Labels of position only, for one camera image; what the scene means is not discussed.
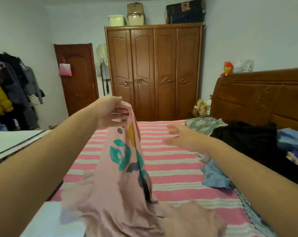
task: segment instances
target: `wooden door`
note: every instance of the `wooden door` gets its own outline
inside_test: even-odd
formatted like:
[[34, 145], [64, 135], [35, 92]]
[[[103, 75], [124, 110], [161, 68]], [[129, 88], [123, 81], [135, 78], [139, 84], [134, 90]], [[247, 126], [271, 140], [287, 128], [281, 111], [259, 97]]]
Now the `wooden door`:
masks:
[[112, 91], [135, 110], [130, 31], [107, 31]]
[[72, 76], [61, 76], [69, 116], [98, 99], [92, 44], [54, 45], [58, 65], [71, 65]]
[[136, 118], [155, 121], [153, 29], [131, 30]]
[[196, 104], [200, 67], [201, 28], [177, 29], [176, 119], [192, 116]]
[[176, 29], [154, 29], [156, 120], [175, 119]]

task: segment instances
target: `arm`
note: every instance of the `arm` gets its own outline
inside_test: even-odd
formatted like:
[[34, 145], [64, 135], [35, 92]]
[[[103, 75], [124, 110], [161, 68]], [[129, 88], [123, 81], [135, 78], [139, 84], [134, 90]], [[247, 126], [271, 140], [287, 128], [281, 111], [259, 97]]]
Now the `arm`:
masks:
[[19, 236], [96, 129], [124, 125], [121, 97], [104, 97], [0, 164], [0, 236]]
[[298, 237], [298, 185], [221, 140], [181, 125], [168, 126], [170, 145], [211, 157], [278, 236]]

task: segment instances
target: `striped bed sheet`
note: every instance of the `striped bed sheet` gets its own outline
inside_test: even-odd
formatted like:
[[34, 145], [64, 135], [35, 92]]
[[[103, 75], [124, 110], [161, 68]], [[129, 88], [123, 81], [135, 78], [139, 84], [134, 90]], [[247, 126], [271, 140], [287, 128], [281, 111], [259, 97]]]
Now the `striped bed sheet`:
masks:
[[[203, 207], [215, 210], [227, 223], [225, 236], [264, 236], [251, 223], [238, 195], [232, 190], [218, 190], [202, 185], [200, 168], [204, 165], [193, 152], [167, 146], [162, 140], [170, 137], [168, 124], [181, 121], [138, 122], [145, 169], [151, 177], [153, 193], [159, 201], [178, 206], [195, 199]], [[61, 201], [61, 193], [79, 181], [85, 170], [95, 169], [106, 139], [107, 130], [94, 133], [67, 175], [52, 201]]]

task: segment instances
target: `forearm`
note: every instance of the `forearm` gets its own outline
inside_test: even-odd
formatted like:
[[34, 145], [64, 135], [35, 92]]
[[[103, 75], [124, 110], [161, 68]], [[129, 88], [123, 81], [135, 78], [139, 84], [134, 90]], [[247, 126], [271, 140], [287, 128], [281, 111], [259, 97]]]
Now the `forearm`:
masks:
[[278, 236], [298, 236], [298, 185], [217, 139], [210, 157]]
[[19, 236], [97, 128], [86, 107], [0, 164], [0, 236]]

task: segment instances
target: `red plush toy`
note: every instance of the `red plush toy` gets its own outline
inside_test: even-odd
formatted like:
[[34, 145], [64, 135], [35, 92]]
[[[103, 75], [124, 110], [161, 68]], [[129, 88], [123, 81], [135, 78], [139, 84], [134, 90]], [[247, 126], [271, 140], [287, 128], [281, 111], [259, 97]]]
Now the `red plush toy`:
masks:
[[231, 62], [225, 62], [224, 72], [220, 75], [220, 77], [233, 73], [233, 70], [234, 70], [234, 65]]

